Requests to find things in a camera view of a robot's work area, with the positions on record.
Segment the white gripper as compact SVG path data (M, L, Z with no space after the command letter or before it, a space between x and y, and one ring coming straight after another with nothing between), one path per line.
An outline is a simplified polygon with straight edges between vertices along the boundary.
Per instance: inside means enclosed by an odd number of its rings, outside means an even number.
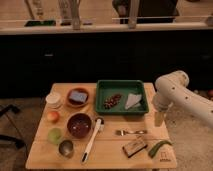
M160 127L165 118L165 111L171 106L172 102L160 93L156 93L152 99L154 108L158 111L155 113L155 126Z

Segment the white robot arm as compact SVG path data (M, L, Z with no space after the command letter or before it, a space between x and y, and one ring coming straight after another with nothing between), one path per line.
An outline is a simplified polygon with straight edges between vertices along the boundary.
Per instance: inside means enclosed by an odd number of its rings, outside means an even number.
M188 75L178 70L158 77L155 81L156 94L152 104L156 109L154 124L160 127L169 106L174 103L191 112L213 129L213 101L190 91Z

